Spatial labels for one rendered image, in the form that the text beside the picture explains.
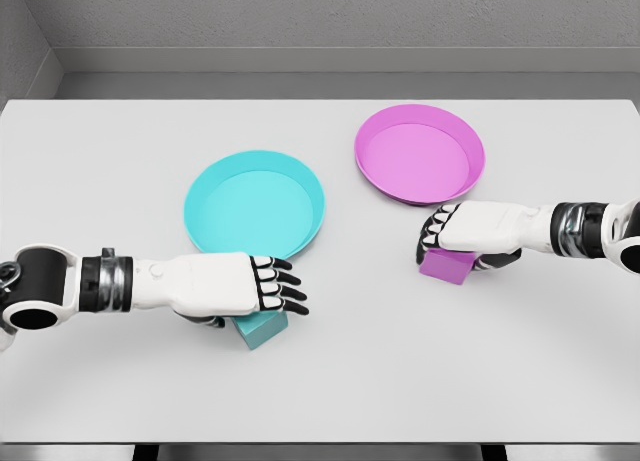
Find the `cyan round plate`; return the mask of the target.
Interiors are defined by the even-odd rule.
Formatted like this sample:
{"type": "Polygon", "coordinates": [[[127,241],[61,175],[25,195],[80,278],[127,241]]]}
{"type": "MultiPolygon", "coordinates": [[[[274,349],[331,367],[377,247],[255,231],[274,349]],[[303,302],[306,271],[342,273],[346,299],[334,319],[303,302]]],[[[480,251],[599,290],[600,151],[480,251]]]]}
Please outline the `cyan round plate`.
{"type": "Polygon", "coordinates": [[[184,225],[202,252],[289,258],[313,241],[326,201],[315,173],[276,151],[250,150],[208,166],[191,184],[184,225]]]}

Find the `pink block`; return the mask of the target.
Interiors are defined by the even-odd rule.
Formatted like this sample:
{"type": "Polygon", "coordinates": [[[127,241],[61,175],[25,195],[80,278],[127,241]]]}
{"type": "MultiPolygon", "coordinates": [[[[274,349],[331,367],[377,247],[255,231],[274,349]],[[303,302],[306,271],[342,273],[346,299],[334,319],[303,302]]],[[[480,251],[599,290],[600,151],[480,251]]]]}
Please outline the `pink block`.
{"type": "Polygon", "coordinates": [[[472,271],[475,260],[474,252],[431,248],[425,252],[419,272],[425,276],[461,285],[472,271]]]}

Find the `pink round plate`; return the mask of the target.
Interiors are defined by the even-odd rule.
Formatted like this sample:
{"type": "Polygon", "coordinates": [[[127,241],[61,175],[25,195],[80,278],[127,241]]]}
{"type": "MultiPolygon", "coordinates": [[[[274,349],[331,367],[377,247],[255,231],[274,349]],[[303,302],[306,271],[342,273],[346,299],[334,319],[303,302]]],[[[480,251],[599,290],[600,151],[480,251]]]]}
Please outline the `pink round plate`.
{"type": "Polygon", "coordinates": [[[395,105],[370,116],[356,134],[354,154],[373,186],[413,205],[467,193],[486,164],[484,145],[466,121],[423,104],[395,105]]]}

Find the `cyan block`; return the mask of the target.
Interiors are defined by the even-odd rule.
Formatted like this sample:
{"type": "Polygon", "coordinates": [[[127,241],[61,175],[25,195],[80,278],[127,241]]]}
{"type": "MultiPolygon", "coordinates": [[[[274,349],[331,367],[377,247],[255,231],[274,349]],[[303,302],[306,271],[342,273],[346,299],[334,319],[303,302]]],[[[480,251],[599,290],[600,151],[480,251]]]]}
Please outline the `cyan block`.
{"type": "Polygon", "coordinates": [[[232,321],[250,350],[260,347],[288,327],[284,311],[255,312],[232,321]]]}

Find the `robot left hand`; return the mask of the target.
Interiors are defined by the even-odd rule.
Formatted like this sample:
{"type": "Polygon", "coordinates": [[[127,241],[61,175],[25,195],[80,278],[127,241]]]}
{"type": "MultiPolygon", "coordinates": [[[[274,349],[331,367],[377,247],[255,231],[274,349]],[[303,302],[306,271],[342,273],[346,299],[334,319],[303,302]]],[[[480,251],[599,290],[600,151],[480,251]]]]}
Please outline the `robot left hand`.
{"type": "Polygon", "coordinates": [[[246,253],[198,254],[179,262],[184,270],[171,294],[171,309],[184,318],[211,319],[222,326],[228,317],[259,312],[309,314],[301,280],[292,264],[246,253]]]}

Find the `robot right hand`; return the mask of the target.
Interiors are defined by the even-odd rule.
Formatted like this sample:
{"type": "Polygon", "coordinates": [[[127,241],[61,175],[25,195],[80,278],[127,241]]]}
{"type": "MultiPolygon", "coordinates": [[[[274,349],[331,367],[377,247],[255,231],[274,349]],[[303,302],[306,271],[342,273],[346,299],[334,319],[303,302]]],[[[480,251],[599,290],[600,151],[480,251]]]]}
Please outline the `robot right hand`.
{"type": "Polygon", "coordinates": [[[424,222],[416,247],[420,265],[430,249],[474,252],[473,271],[506,267],[521,258],[517,224],[523,205],[463,201],[439,206],[424,222]]]}

